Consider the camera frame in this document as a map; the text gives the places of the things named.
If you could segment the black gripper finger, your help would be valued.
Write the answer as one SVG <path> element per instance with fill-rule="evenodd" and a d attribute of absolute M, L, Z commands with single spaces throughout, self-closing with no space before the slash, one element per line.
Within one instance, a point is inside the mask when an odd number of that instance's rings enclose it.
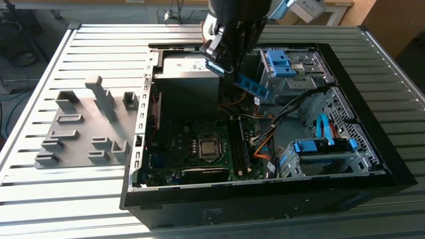
<path fill-rule="evenodd" d="M 228 81 L 236 81 L 239 68 L 239 36 L 236 24 L 219 25 L 214 40 L 202 47 L 206 67 Z"/>
<path fill-rule="evenodd" d="M 260 35 L 266 27 L 266 19 L 255 21 L 243 21 L 238 26 L 238 49 L 235 57 L 235 71 L 232 81 L 238 82 L 240 78 L 240 70 L 247 54 L 254 51 Z"/>

